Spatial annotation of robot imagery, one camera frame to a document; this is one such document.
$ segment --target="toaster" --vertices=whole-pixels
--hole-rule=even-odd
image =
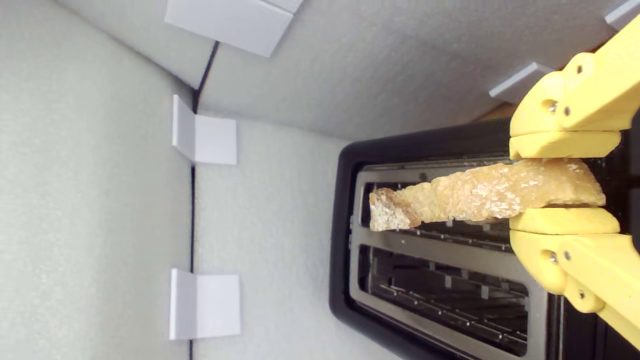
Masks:
[[[623,233],[632,233],[632,208],[640,204],[632,175],[637,137],[624,131],[608,156],[585,159]],[[368,195],[377,187],[510,162],[509,119],[347,146],[333,207],[333,314],[405,359],[640,359],[606,322],[529,275],[509,244],[507,220],[369,230]]]

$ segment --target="toaster slot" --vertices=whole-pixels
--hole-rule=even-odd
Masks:
[[[524,284],[362,245],[361,290],[516,356],[527,352]]]
[[[360,208],[360,225],[369,227],[371,210],[369,209],[369,194],[377,188],[390,188],[400,190],[417,183],[379,182],[365,183],[362,191],[363,201]],[[464,221],[451,220],[448,222],[422,223],[413,229],[398,229],[399,233],[431,238],[490,249],[495,251],[513,252],[509,243],[509,220],[495,219],[491,222],[478,224]]]

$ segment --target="white panel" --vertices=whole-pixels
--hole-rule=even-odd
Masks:
[[[209,61],[214,41],[167,25],[166,0],[57,0],[192,88]]]
[[[188,359],[169,269],[188,268],[190,89],[53,1],[0,4],[0,357]]]
[[[171,271],[169,338],[192,340],[240,334],[240,277]]]
[[[196,158],[195,135],[196,115],[178,95],[173,95],[172,145],[191,161]]]
[[[168,0],[164,20],[205,37],[269,57],[293,19],[259,0]]]
[[[290,13],[296,13],[303,0],[263,0],[265,3],[273,4]]]
[[[195,163],[237,163],[236,121],[195,115],[173,96],[172,145]]]
[[[194,341],[198,360],[397,360],[329,309],[342,140],[238,120],[236,167],[197,165],[196,273],[241,274],[241,336]]]
[[[240,335],[240,276],[196,275],[197,337]]]
[[[200,109],[354,140],[469,122],[528,64],[608,39],[617,3],[307,1],[269,60],[220,46]]]
[[[552,71],[553,69],[539,63],[530,63],[509,79],[492,88],[489,95],[511,104],[518,104],[538,80]]]
[[[237,164],[236,121],[196,115],[195,161],[208,164]]]
[[[171,269],[169,338],[190,340],[198,336],[197,278],[190,272]]]
[[[605,16],[607,24],[620,31],[640,15],[640,0],[627,0]]]

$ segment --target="white bracket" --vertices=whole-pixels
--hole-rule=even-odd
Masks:
[[[168,0],[164,21],[269,58],[302,0]]]
[[[194,275],[171,270],[169,339],[240,335],[238,275]]]
[[[640,15],[640,0],[627,0],[611,10],[604,19],[612,28],[620,31],[638,15]]]
[[[193,163],[237,164],[236,121],[196,115],[173,96],[173,138],[175,146]]]
[[[518,104],[538,80],[552,71],[553,69],[539,63],[530,63],[500,85],[492,88],[489,95],[511,104]]]

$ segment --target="bread slice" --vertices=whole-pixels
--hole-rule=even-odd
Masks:
[[[369,194],[373,231],[420,222],[509,218],[529,208],[602,206],[600,184],[580,159],[524,159],[477,167],[393,191]]]

